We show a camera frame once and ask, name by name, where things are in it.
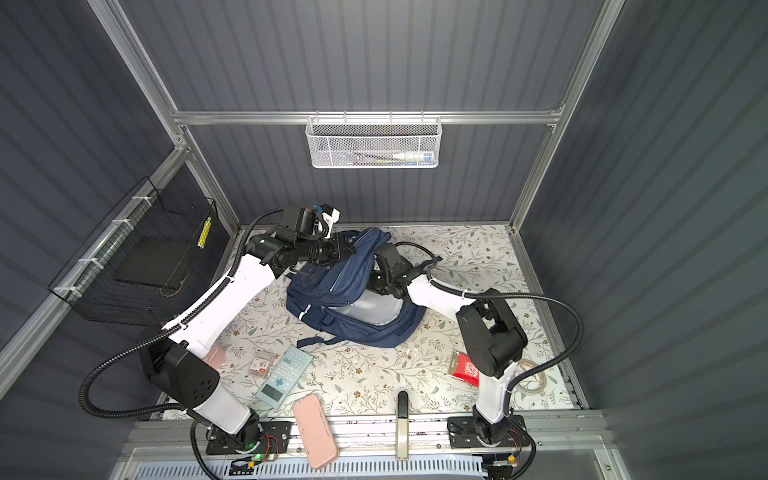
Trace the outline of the navy blue student backpack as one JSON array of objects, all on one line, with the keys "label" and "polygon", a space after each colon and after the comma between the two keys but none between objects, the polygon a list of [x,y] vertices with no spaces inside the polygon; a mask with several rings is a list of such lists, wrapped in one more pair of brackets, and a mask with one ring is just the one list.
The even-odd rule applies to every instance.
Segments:
[{"label": "navy blue student backpack", "polygon": [[391,261],[391,234],[378,228],[342,233],[356,253],[333,266],[306,264],[287,288],[286,308],[312,329],[329,334],[300,339],[298,349],[349,341],[377,348],[404,343],[421,324],[426,308],[405,293],[391,292],[387,275],[375,268],[380,253]]}]

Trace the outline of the light blue calculator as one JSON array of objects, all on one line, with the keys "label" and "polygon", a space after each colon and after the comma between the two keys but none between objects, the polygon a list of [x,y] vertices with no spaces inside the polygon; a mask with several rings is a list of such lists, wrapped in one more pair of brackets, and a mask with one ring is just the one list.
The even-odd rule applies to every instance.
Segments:
[{"label": "light blue calculator", "polygon": [[297,386],[314,357],[294,346],[289,347],[273,367],[256,393],[256,398],[272,409],[279,409]]}]

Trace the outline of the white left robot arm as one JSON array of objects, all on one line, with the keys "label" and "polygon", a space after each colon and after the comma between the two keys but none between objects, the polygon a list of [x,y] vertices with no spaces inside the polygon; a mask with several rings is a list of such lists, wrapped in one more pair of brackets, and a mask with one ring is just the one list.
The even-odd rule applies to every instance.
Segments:
[{"label": "white left robot arm", "polygon": [[[227,389],[218,371],[206,363],[206,356],[240,311],[285,271],[299,263],[333,266],[354,252],[349,241],[332,230],[340,218],[336,208],[328,204],[287,205],[278,212],[281,221],[262,234],[254,234],[255,222],[249,224],[230,269],[200,299],[158,334],[115,354],[86,375],[78,401],[87,414],[121,419],[177,410],[245,444],[257,441],[256,414]],[[140,351],[146,353],[144,367],[149,380],[171,397],[172,403],[129,410],[96,406],[90,398],[95,380]]]}]

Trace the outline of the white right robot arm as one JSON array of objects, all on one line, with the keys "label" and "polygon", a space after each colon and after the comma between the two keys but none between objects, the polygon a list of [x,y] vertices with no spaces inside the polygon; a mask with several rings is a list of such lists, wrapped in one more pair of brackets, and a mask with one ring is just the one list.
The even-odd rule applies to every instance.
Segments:
[{"label": "white right robot arm", "polygon": [[[504,293],[495,289],[475,292],[441,282],[431,273],[440,258],[419,244],[407,241],[403,244],[426,252],[429,259],[415,265],[399,253],[399,242],[387,243],[374,253],[377,271],[370,277],[369,288],[381,295],[406,298],[414,305],[456,321],[466,353],[479,371],[473,428],[481,444],[496,445],[508,430],[522,430],[513,419],[514,388],[523,380],[556,366],[576,350],[584,337],[583,318],[569,304],[545,295]],[[528,337],[508,304],[517,299],[555,305],[575,322],[575,336],[570,345],[552,359],[520,375],[516,373],[517,364],[528,344]]]}]

